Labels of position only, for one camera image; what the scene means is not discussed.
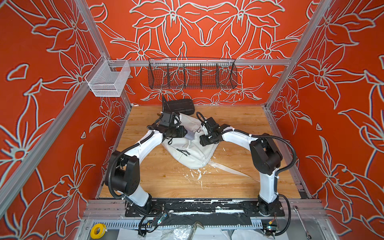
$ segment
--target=black wire basket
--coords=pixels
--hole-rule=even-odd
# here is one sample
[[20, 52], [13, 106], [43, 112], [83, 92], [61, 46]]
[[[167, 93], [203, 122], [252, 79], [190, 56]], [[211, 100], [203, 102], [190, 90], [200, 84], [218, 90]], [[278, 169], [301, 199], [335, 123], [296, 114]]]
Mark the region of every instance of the black wire basket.
[[150, 58], [148, 84], [151, 89], [234, 89], [235, 59]]

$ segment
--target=wooden platform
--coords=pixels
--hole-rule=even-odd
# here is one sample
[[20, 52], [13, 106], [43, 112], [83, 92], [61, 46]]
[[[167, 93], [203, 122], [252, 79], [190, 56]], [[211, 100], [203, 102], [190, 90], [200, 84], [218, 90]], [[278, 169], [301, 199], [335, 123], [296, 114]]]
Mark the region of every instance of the wooden platform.
[[[157, 119], [156, 113], [160, 111], [160, 106], [133, 107], [118, 151], [135, 144], [144, 136], [147, 132], [146, 126]], [[213, 117], [220, 125], [226, 123], [252, 134], [272, 134], [261, 107], [195, 106], [195, 111], [201, 112], [206, 118]], [[236, 144], [220, 142], [211, 160], [259, 179], [259, 172], [253, 166], [250, 152]], [[259, 183], [248, 177], [231, 174], [210, 165], [199, 170], [200, 172], [185, 167], [159, 145], [140, 165], [141, 186], [152, 197], [165, 198], [257, 198], [260, 191]], [[290, 172], [284, 171], [279, 177], [278, 192], [288, 198], [300, 198]], [[103, 186], [100, 197], [111, 197], [107, 186]]]

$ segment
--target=red floral wallpaper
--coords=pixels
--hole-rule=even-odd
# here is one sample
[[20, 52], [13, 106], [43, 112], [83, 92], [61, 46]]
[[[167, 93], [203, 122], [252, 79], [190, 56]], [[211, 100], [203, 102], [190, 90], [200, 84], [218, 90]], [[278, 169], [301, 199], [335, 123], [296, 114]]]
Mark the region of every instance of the red floral wallpaper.
[[[1, 187], [100, 55], [73, 0], [2, 1], [0, 16]], [[0, 239], [73, 238], [126, 113], [121, 98], [89, 92], [0, 220]]]
[[383, 14], [334, 0], [271, 109], [341, 239], [384, 238]]
[[[87, 0], [112, 59], [164, 56], [237, 59], [289, 58], [318, 0]], [[233, 90], [151, 90], [147, 70], [132, 68], [131, 102], [161, 104], [192, 98], [197, 104], [263, 104], [283, 66], [240, 67]]]
[[0, 238], [73, 239], [126, 113], [89, 92], [0, 220]]

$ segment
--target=tape roll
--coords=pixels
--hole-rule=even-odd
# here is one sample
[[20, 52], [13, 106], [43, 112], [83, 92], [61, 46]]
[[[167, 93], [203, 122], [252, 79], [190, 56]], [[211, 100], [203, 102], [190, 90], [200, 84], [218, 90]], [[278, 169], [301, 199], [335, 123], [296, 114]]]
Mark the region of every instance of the tape roll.
[[91, 238], [99, 239], [105, 234], [106, 231], [107, 227], [105, 226], [105, 224], [98, 223], [91, 229]]

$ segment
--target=white cloth bag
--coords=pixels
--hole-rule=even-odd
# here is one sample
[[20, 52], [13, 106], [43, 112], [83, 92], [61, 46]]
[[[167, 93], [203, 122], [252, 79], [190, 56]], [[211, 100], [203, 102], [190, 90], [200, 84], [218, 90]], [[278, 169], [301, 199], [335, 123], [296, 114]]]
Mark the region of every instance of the white cloth bag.
[[218, 144], [210, 144], [205, 147], [200, 144], [200, 136], [204, 135], [201, 129], [200, 120], [180, 113], [180, 125], [183, 125], [188, 132], [195, 133], [194, 140], [188, 140], [184, 137], [173, 138], [172, 143], [164, 140], [161, 144], [179, 163], [190, 169], [204, 167], [211, 159]]

